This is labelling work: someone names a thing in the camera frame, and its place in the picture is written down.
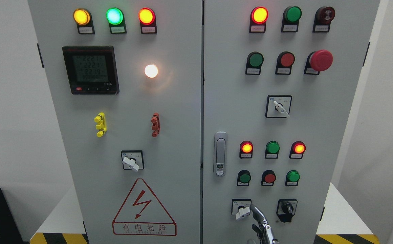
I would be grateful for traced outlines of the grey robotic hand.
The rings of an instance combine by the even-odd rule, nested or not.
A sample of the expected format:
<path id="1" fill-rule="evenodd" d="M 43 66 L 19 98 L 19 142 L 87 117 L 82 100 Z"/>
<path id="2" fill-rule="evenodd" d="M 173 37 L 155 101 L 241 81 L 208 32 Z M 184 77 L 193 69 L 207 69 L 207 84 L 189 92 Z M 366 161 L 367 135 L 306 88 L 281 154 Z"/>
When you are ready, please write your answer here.
<path id="1" fill-rule="evenodd" d="M 269 225 L 263 212 L 254 204 L 251 204 L 249 209 L 252 211 L 253 218 L 257 221 L 258 226 L 252 224 L 252 229 L 257 233 L 260 244 L 279 244 Z"/>

